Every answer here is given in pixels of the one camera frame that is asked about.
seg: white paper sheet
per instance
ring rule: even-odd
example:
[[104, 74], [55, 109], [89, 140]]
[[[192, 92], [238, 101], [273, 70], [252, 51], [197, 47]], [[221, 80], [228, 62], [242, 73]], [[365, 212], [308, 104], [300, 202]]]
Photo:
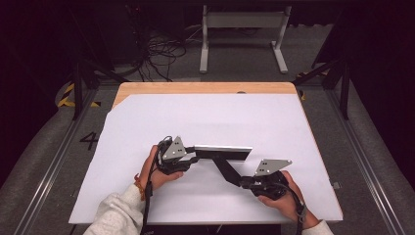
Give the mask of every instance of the white paper sheet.
[[[180, 135], [195, 144], [251, 146], [241, 175], [254, 175], [261, 159], [292, 160], [290, 172], [321, 219], [343, 220], [334, 190], [295, 94], [131, 95], [107, 116], [104, 130], [69, 223], [91, 223], [99, 203], [133, 182], [151, 146]], [[154, 192], [149, 224], [281, 223], [251, 191], [223, 179], [210, 161]]]

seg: white sleeve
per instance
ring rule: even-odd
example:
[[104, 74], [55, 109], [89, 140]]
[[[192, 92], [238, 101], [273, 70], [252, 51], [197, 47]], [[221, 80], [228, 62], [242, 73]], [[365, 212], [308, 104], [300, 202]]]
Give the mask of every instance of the white sleeve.
[[302, 230], [301, 235], [333, 235], [329, 225], [324, 220], [321, 220], [317, 225], [312, 228]]
[[111, 194], [101, 202], [94, 222], [84, 234], [140, 234], [144, 207], [139, 189], [131, 184], [122, 195]]

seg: table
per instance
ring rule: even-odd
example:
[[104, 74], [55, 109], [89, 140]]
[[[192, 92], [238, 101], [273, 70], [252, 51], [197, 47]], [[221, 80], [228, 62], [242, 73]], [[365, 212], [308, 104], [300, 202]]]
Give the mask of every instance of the table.
[[[293, 164], [286, 170], [310, 209], [328, 221], [343, 219], [293, 84], [161, 82], [119, 87], [69, 223], [92, 222], [100, 201], [131, 183], [150, 146], [178, 133], [185, 146], [253, 146], [245, 162], [232, 163], [242, 175], [253, 175], [260, 159], [290, 156]], [[288, 219], [250, 191], [227, 183], [212, 162], [199, 161], [155, 193], [148, 222], [277, 224]]]

